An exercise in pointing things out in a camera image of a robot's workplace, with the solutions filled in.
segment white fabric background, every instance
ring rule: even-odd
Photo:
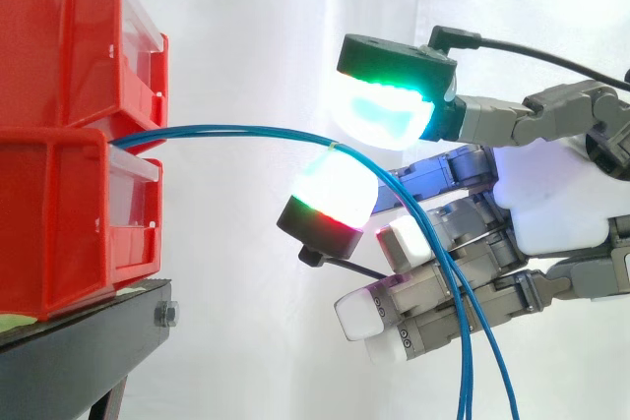
[[[328,78],[345,32],[421,44],[435,24],[512,39],[597,67],[630,68],[628,0],[142,0],[170,38],[169,123],[247,123],[325,133]],[[456,52],[460,91],[520,101],[577,78],[506,54]],[[405,156],[431,155],[420,144]],[[385,166],[396,153],[368,150]],[[163,160],[160,276],[181,308],[170,340],[132,373],[122,419],[454,418],[460,346],[373,367],[346,342],[333,303],[368,282],[311,270],[275,223],[320,150],[264,140],[198,140]],[[376,228],[387,220],[371,223]],[[354,259],[387,265],[366,232]],[[499,327],[524,419],[630,417],[630,301],[554,302]],[[507,401],[485,340],[473,338],[477,418]]]

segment red plastic bin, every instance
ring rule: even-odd
[[[159,270],[159,161],[99,130],[5,128],[0,175],[0,313],[46,320]]]
[[[0,12],[0,127],[111,140],[166,126],[168,41],[137,0],[0,0]]]

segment nut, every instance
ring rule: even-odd
[[[179,322],[179,303],[173,300],[161,302],[157,313],[158,325],[164,328],[176,327]]]

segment cable connector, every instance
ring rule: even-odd
[[[451,29],[449,27],[433,27],[428,46],[449,54],[451,48],[456,49],[479,49],[481,46],[481,35],[471,31]]]
[[[302,246],[297,258],[311,268],[320,268],[324,265],[325,257],[319,251],[311,250],[307,246]]]

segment blue cable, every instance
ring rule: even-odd
[[[389,172],[379,167],[367,156],[360,152],[347,147],[345,145],[337,144],[333,140],[318,135],[313,135],[304,132],[298,132],[295,130],[275,128],[275,127],[254,127],[254,126],[240,126],[240,125],[191,125],[183,127],[171,127],[160,130],[153,130],[149,132],[141,132],[135,135],[112,141],[113,145],[120,148],[131,148],[144,143],[149,143],[155,140],[162,140],[168,138],[195,138],[195,137],[273,137],[282,138],[288,140],[302,141],[315,143],[322,146],[335,145],[336,149],[345,152],[346,154],[354,157],[368,169],[370,169],[377,177],[379,177],[385,184],[392,189],[392,191],[401,200],[403,205],[409,211],[409,214],[415,219],[420,226],[422,232],[426,236],[431,249],[436,255],[436,258],[440,262],[442,271],[449,284],[449,288],[453,294],[453,300],[458,314],[460,322],[460,331],[462,335],[462,383],[460,390],[460,406],[458,407],[458,420],[464,418],[466,412],[467,419],[472,417],[472,401],[473,401],[473,354],[471,346],[471,334],[468,325],[468,319],[466,311],[464,310],[464,304],[462,296],[460,294],[455,276],[460,281],[460,284],[466,291],[469,299],[472,302],[472,306],[479,318],[483,330],[486,333],[488,341],[492,347],[492,351],[496,358],[501,376],[505,385],[505,389],[510,400],[510,408],[512,411],[513,419],[518,420],[518,408],[516,403],[516,397],[512,384],[510,382],[509,374],[507,372],[507,366],[501,355],[498,343],[492,334],[492,329],[487,321],[487,318],[483,314],[481,306],[479,305],[473,290],[471,289],[468,281],[464,277],[459,267],[455,264],[451,256],[444,250],[439,242],[439,238],[435,233],[433,226],[426,213],[421,209],[415,199],[409,194],[404,186],[394,178]]]
[[[219,130],[219,131],[208,132],[208,130]],[[131,137],[120,139],[113,143],[122,148],[130,148],[132,146],[136,146],[136,145],[146,143],[152,140],[157,140],[157,139],[193,138],[193,137],[198,137],[198,136],[268,136],[268,137],[273,136],[277,138],[288,138],[292,140],[308,141],[312,143],[318,143],[324,146],[330,146],[334,143],[330,139],[319,137],[317,135],[305,134],[302,132],[278,129],[278,128],[273,128],[273,127],[233,127],[233,126],[225,126],[225,125],[219,125],[219,126],[197,125],[197,126],[190,126],[190,127],[173,127],[167,130],[155,130],[151,132],[144,132],[144,133],[137,134]],[[423,212],[421,210],[420,210],[420,213],[412,211],[413,207],[417,207],[419,209],[419,206],[417,205],[417,202],[413,198],[410,197],[409,193],[407,193],[407,191],[401,185],[401,183],[398,180],[395,180],[391,176],[391,174],[389,174],[387,171],[377,166],[373,161],[371,161],[369,158],[367,158],[363,154],[360,154],[357,151],[351,148],[342,146],[342,145],[337,145],[337,148],[343,152],[346,152],[352,157],[358,159],[360,162],[366,165],[370,170],[372,170],[372,172],[375,172],[376,175],[380,177],[382,180],[389,182],[390,186],[393,187],[395,191],[398,191],[397,193],[400,193],[403,196],[407,194],[406,195],[406,197],[408,197],[406,199],[407,207],[410,206],[409,210],[412,213],[415,213],[414,217],[416,221],[418,222],[418,224],[423,228],[424,232],[426,232],[426,225],[428,224],[428,227],[430,228],[430,231],[432,233],[431,235],[432,238],[430,238],[430,240],[432,241],[430,241],[430,243],[434,247],[433,249],[436,254],[440,255],[441,253],[441,258],[440,256],[438,256],[438,261],[441,259],[442,264],[443,264],[444,255],[445,254],[448,255],[448,254],[444,252],[443,248],[441,247],[439,243],[439,239],[437,238],[437,235],[435,234],[432,225],[430,224],[430,222],[428,222],[428,219],[426,219],[425,221],[421,220],[421,217],[425,216],[423,215]],[[446,265],[443,265],[443,271],[445,273],[445,276],[447,278],[447,282],[449,283],[451,291],[454,294],[454,301],[456,305],[456,310],[458,312],[458,319],[460,321],[460,330],[461,330],[461,333],[463,333],[463,336],[462,336],[462,347],[463,347],[462,384],[461,384],[461,391],[460,391],[460,403],[459,403],[459,408],[458,408],[458,420],[460,420],[464,418],[464,412],[467,406],[467,399],[471,396],[470,392],[472,390],[472,386],[469,383],[469,377],[470,377],[470,372],[472,370],[472,348],[470,344],[469,324],[466,317],[466,312],[464,311],[461,294],[459,293],[459,290],[457,290],[457,284],[453,277],[452,269],[450,268],[450,265],[448,263]]]

